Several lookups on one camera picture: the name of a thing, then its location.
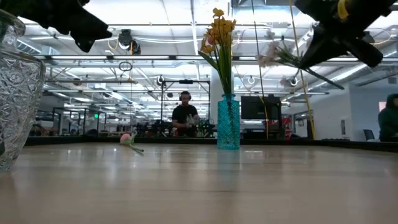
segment desk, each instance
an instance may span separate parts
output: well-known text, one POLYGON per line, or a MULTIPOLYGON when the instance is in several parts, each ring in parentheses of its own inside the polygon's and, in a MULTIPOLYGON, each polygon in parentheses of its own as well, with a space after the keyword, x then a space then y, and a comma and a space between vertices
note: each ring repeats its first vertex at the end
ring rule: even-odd
POLYGON ((383 223, 398 154, 316 146, 25 147, 0 174, 0 223, 383 223))

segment black t-shirt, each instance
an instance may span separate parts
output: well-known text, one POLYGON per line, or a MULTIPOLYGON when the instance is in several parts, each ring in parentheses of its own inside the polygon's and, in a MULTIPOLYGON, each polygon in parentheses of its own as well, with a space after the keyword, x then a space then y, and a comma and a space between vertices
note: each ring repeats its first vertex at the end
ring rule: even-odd
POLYGON ((172 119, 173 120, 177 120, 178 123, 180 124, 185 124, 187 122, 187 116, 192 116, 192 118, 198 114, 197 109, 192 106, 192 105, 188 105, 188 106, 178 106, 176 108, 174 108, 173 110, 173 116, 172 119))

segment clear crystal vase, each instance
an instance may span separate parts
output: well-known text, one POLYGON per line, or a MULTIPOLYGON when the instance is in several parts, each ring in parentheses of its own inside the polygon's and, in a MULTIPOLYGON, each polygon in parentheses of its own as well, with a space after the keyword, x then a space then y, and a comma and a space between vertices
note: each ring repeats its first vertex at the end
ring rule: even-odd
POLYGON ((238 150, 241 144, 239 102, 235 94, 224 94, 218 102, 217 147, 238 150))
POLYGON ((0 10, 0 170, 18 158, 43 90, 45 65, 15 47, 24 33, 22 21, 0 10))

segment chair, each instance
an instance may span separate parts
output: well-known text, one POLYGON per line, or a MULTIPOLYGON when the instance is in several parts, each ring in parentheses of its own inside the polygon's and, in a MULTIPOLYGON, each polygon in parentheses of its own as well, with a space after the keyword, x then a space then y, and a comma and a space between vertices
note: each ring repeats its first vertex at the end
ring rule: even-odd
POLYGON ((366 138, 367 141, 374 139, 374 134, 373 134, 372 130, 364 129, 363 133, 365 134, 365 138, 366 138))

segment headphones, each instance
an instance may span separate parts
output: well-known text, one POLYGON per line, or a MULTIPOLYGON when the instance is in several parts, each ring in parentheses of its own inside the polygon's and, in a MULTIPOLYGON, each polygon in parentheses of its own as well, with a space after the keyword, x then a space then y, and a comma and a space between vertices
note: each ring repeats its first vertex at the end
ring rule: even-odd
POLYGON ((180 101, 182 101, 182 95, 189 95, 189 100, 192 99, 191 93, 189 93, 188 91, 183 91, 182 93, 180 93, 180 101))

